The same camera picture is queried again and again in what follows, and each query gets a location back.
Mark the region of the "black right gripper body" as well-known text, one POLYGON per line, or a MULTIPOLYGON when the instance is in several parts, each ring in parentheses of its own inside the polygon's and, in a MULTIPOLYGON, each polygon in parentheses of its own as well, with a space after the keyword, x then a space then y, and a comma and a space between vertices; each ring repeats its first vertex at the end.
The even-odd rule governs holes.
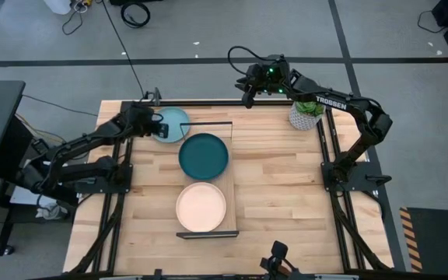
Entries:
POLYGON ((259 93, 289 93, 290 68, 283 54, 270 55, 259 63, 248 67, 246 77, 254 78, 259 93))

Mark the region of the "small black clamp stand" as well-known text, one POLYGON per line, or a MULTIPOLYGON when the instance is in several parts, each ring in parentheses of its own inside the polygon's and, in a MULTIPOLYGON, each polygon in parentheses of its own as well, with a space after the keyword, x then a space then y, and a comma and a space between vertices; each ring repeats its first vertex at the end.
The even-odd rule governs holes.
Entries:
POLYGON ((142 99, 147 100, 155 107, 159 107, 162 97, 159 89, 156 87, 153 91, 146 91, 142 99))

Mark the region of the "white crumpled cloth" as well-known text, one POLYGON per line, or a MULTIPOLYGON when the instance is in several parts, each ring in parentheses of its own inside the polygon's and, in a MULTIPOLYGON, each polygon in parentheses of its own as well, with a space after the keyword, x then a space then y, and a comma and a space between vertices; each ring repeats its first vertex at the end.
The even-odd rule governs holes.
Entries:
POLYGON ((56 203, 50 203, 37 208, 36 217, 48 221, 62 220, 68 218, 68 210, 56 203))

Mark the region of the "black hazard-striped floor mat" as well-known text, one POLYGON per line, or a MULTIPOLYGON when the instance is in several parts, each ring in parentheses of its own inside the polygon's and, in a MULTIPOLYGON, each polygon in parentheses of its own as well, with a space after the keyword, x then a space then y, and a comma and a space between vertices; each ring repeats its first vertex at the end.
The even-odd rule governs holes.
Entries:
POLYGON ((411 270, 448 275, 448 210, 402 207, 399 212, 411 270))

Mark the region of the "black aluminium table frame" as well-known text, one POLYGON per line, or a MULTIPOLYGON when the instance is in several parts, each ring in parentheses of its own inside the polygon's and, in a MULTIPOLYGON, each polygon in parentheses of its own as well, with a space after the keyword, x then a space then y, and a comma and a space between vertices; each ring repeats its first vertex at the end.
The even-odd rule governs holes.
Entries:
POLYGON ((114 271, 118 275, 258 274, 272 244, 304 272, 343 269, 330 198, 322 184, 316 130, 298 131, 286 105, 245 108, 234 100, 178 100, 195 123, 233 142, 235 238, 184 240, 175 205, 187 178, 176 144, 138 138, 114 271))

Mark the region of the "plant in white patterned pot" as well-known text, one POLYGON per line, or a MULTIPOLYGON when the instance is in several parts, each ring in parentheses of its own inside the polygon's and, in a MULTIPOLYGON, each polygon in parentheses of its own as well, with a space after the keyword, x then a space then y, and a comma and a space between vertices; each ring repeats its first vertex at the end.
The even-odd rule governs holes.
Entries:
POLYGON ((297 130, 308 131, 316 127, 324 111, 325 106, 317 102, 294 102, 289 113, 289 122, 297 130))

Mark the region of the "white container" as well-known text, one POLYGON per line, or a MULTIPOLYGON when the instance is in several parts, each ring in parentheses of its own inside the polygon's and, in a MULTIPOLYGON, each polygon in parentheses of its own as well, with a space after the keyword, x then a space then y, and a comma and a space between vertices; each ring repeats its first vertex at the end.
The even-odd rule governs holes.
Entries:
POLYGON ((55 14, 66 15, 71 11, 71 0, 44 0, 47 7, 55 14))

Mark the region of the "light blue plate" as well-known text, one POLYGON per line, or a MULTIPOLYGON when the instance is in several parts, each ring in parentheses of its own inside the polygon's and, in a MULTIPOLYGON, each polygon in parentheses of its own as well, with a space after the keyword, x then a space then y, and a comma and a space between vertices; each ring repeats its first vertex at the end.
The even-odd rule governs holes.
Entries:
POLYGON ((157 111, 158 114, 162 114, 164 116, 163 121, 161 123, 169 125, 169 136, 168 138, 157 138, 154 135, 154 138, 158 142, 163 143, 174 143, 178 142, 184 138, 184 136, 189 131, 188 125, 181 125, 181 123, 189 123, 190 118, 186 114, 186 112, 179 107, 164 107, 157 111))

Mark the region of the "white paper sheet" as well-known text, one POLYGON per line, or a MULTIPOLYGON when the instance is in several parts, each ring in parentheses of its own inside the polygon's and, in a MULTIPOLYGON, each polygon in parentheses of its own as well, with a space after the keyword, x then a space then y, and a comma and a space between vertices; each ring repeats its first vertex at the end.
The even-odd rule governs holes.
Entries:
POLYGON ((56 202, 55 199, 48 198, 46 196, 39 197, 38 194, 34 194, 31 191, 19 186, 15 186, 9 201, 12 204, 18 204, 18 205, 35 205, 37 203, 38 198, 40 198, 41 206, 45 206, 50 203, 56 202))

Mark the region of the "pale peach plate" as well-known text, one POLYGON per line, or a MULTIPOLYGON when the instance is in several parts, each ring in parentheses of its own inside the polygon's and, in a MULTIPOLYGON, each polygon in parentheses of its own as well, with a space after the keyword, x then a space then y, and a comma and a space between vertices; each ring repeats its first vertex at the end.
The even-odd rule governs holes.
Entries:
POLYGON ((180 224, 190 232, 202 233, 216 229, 226 215, 224 194, 213 184, 193 183, 184 188, 176 203, 180 224))

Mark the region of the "dark teal plate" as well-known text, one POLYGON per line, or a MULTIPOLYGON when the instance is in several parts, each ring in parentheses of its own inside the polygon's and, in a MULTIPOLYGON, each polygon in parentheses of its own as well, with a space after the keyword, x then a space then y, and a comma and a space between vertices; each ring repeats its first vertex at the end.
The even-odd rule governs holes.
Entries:
POLYGON ((195 180, 213 180, 224 172, 229 152, 224 141, 212 134, 192 135, 178 153, 180 168, 195 180))

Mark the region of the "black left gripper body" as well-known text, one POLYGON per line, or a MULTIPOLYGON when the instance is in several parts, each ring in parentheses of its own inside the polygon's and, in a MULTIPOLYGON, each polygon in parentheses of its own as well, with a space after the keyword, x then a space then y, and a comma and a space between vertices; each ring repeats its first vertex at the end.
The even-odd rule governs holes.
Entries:
POLYGON ((130 136, 151 136, 158 134, 158 122, 153 120, 155 111, 141 103, 132 103, 126 110, 131 131, 130 136))

